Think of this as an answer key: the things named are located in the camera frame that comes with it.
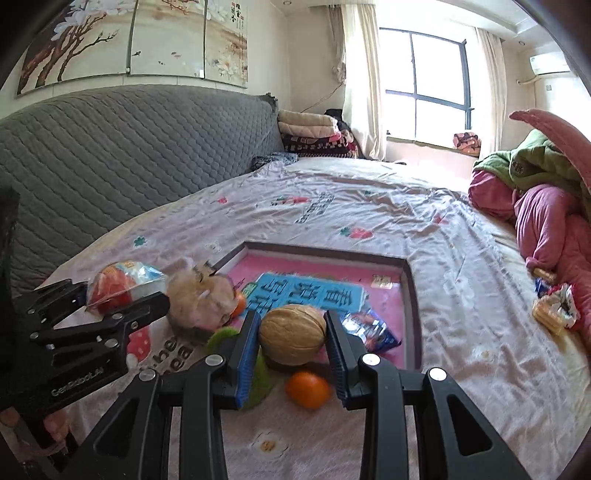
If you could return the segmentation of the person's left hand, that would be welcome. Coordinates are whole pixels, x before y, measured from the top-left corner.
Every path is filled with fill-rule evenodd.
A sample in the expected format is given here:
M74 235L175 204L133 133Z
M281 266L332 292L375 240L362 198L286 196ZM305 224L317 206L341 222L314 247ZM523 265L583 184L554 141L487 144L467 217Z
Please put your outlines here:
M3 425L14 428L20 422L21 417L14 408L10 407L1 412L0 420ZM43 425L45 430L57 443L64 441L70 431L69 420L64 410L48 415L44 419Z

